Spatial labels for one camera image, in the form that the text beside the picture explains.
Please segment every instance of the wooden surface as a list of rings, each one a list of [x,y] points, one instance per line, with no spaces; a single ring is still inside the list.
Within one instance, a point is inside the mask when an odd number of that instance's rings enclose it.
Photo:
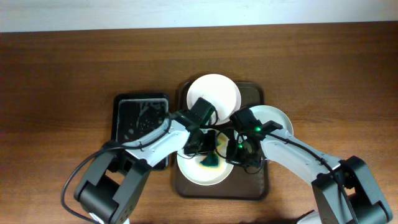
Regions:
[[[160,91],[174,99],[181,82],[207,73],[260,84],[297,138],[364,159],[398,212],[398,22],[38,32],[0,41],[0,223],[84,223],[60,206],[60,191],[110,138],[113,98]],[[183,199],[170,169],[153,172],[132,223],[267,221],[316,208],[298,177],[276,163],[269,172],[262,202]],[[67,203],[82,212],[76,184]]]

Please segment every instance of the white background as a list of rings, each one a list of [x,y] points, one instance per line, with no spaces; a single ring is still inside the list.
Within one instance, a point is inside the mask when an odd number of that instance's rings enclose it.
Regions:
[[[0,0],[0,32],[398,20],[398,0]]]

